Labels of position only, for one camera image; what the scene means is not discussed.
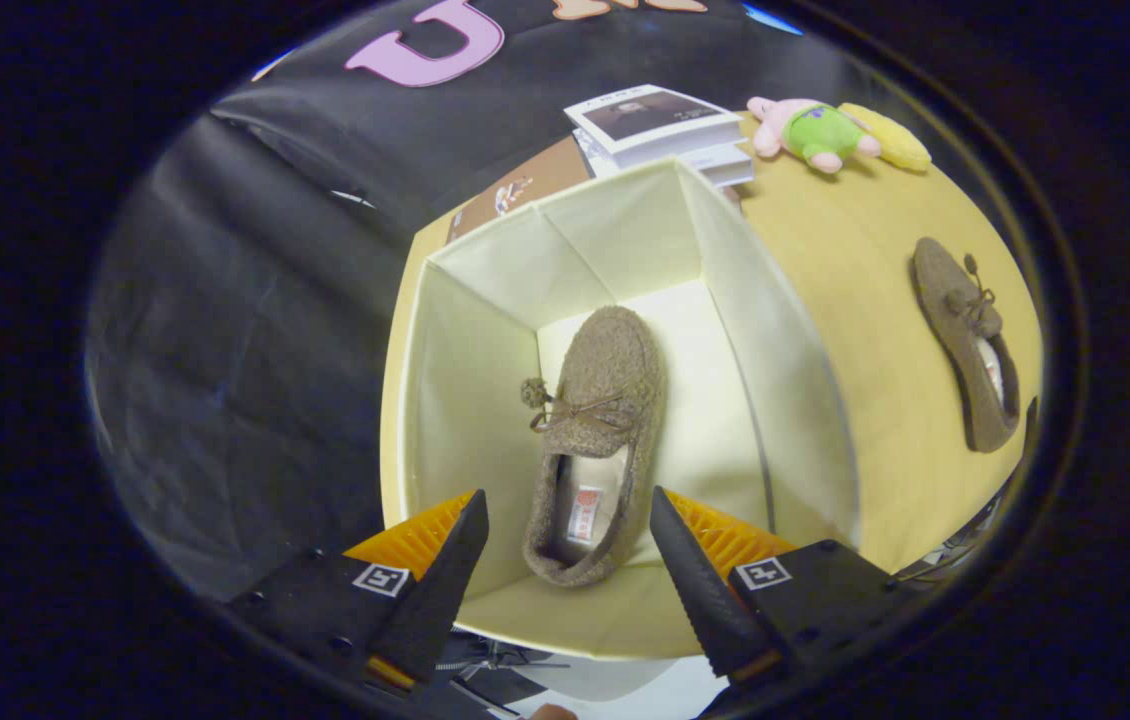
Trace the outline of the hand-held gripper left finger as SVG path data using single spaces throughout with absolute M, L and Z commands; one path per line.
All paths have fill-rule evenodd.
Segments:
M 232 598 L 236 619 L 356 687 L 427 684 L 489 536 L 473 489 L 355 544 L 305 550 Z

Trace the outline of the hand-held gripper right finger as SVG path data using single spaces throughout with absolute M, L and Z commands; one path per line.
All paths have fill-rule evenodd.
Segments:
M 649 530 L 712 671 L 731 683 L 829 670 L 918 602 L 916 588 L 836 539 L 798 547 L 664 487 Z

